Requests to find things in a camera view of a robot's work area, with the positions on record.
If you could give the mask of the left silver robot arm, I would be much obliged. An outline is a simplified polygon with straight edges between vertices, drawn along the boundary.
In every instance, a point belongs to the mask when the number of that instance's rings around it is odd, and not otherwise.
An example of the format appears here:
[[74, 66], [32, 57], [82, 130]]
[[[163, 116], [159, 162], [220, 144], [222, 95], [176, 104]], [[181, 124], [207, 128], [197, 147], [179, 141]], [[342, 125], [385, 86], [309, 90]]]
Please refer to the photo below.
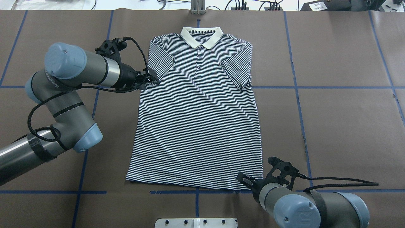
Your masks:
[[127, 93], [159, 84], [148, 67], [137, 71], [121, 60], [129, 37], [105, 40], [93, 52], [66, 43], [52, 44], [44, 68], [25, 85], [37, 105], [28, 115], [29, 133], [1, 149], [1, 185], [73, 149], [84, 152], [103, 139], [78, 95], [79, 89]]

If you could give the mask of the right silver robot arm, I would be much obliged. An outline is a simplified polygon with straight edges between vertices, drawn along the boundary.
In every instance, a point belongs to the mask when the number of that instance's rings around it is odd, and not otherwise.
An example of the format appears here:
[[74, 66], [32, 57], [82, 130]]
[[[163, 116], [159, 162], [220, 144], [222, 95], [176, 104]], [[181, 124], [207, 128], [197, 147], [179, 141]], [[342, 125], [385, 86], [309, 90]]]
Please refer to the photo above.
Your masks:
[[370, 212], [366, 203], [352, 193], [293, 192], [283, 179], [268, 174], [255, 179], [243, 172], [237, 181], [252, 191], [257, 203], [281, 228], [367, 228]]

